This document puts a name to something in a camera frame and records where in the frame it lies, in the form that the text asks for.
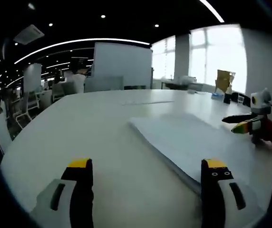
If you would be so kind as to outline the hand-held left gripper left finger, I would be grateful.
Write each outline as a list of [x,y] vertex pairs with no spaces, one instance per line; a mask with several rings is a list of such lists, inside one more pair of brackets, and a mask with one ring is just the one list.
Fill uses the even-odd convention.
[[75,160],[38,194],[30,216],[40,228],[92,228],[92,187],[92,160]]

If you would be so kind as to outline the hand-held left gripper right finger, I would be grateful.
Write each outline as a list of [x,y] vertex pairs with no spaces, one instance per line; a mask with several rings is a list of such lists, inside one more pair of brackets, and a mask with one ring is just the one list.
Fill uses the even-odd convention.
[[201,162],[203,228],[252,228],[264,215],[255,192],[220,160]]

